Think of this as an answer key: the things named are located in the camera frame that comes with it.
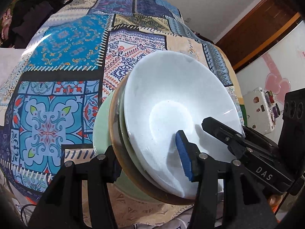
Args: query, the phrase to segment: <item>bowl rim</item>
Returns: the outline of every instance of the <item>bowl rim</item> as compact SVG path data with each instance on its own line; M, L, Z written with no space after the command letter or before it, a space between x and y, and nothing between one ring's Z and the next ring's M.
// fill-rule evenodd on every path
M148 181L141 172L137 169L132 159L130 158L127 149L125 147L119 120L119 99L122 96L124 87L126 86L129 73L122 79L118 84L109 109L109 133L112 142L113 150L118 159L122 169L124 170L127 177L144 193L150 197L172 205L191 205L194 204L195 200L182 198L174 194L168 193L158 187L154 186Z
M108 146L112 144L109 135L108 116L113 94L114 91L108 95L108 97L104 100L103 104L100 106L96 115L96 120L93 127L93 149L96 155L105 153ZM101 133L101 126L103 130L106 130L106 133ZM132 200L138 202L145 202L147 204L162 204L162 202L157 201L156 199L142 192L142 190L139 190L138 187L134 183L132 183L132 181L127 177L123 170L121 172L120 177L118 177L118 179L113 183L113 188L117 189Z

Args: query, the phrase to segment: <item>white bowl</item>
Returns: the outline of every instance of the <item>white bowl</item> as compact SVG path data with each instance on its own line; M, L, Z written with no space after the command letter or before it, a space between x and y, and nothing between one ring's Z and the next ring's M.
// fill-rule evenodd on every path
M185 176L175 144L184 130L189 142L216 160L235 157L202 130L213 117L242 133L235 105L219 79L203 64L178 52L157 51L142 58L125 87L124 116L129 139L149 175L165 190L194 199L198 183Z
M143 168L137 155L135 154L135 150L133 149L133 147L129 141L128 132L127 132L126 123L125 123L125 116L124 116L124 94L125 94L125 90L123 91L123 94L121 97L120 111L119 111L120 129L121 129L121 134L122 134L122 139L123 139L122 144L124 143L124 146L129 154L129 157L132 159L132 162L135 164L135 166L137 167L139 172L153 185L162 189L162 187L154 179L152 179L151 176L147 173L147 171Z

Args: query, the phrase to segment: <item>black cable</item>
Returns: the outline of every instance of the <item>black cable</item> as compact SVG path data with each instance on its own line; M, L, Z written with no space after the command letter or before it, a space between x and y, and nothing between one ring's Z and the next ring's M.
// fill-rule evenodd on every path
M3 187L5 186L5 181L6 181L6 177L5 177L5 174L3 173L3 171L0 169L0 171L2 172L3 174L3 179L4 179L4 183L3 183Z
M280 210L280 207L283 205L284 201L286 200L286 198L288 197L289 193L287 192L284 196L284 198L282 199L282 201L280 202L280 204L278 205L278 208L276 209L274 215L276 215L278 213L278 211Z
M34 207L36 207L35 204L26 204L26 205L24 205L24 206L22 207L22 209L21 209L21 211L20 211L20 216L21 216L21 220L22 220L23 223L24 223L24 221L23 221L23 217L22 217L22 212L24 211L24 209L25 209L26 207L29 207L29 206L34 206ZM27 219L26 219L26 214L25 214L25 212L24 212L24 217L25 217L25 221L26 221L26 225L27 225Z

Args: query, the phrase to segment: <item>sticker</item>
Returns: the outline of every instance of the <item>sticker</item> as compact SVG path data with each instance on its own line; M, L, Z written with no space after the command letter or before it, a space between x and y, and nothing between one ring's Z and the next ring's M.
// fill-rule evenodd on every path
M276 106L276 110L277 110L277 112L278 112L278 115L280 116L280 115L281 115L281 112L280 112L280 109L279 109L278 104L276 103L275 106Z
M265 93L265 98L266 98L266 102L267 102L267 104L268 104L268 107L270 107L270 108L271 108L271 101L270 101L270 97L269 97L269 95L268 95L267 93Z
M276 119L275 119L275 116L273 113L271 113L271 120L272 120L273 125L275 126Z
M270 99L270 102L271 103L274 103L274 99L273 99L273 94L271 91L267 91L266 94L268 95L269 99Z
M254 103L260 102L260 99L258 98L258 96L254 97L253 102L254 102Z
M277 117L279 117L279 114L278 114L278 110L276 109L276 106L274 106L272 108L272 112L274 113L274 118L276 119Z

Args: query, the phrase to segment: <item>screw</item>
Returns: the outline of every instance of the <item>screw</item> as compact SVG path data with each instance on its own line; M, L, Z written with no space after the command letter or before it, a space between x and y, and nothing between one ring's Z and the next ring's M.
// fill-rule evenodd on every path
M235 160L233 160L233 164L235 166L240 166L242 163L239 160L235 159Z
M72 164L73 164L72 161L67 161L67 162L65 162L65 166L66 166L66 167L70 167Z
M99 154L97 155L97 159L98 160L104 160L106 158L106 155L105 154Z
M208 158L208 155L207 155L206 153L200 153L200 154L199 154L199 157L200 157L201 159L207 159L207 158Z

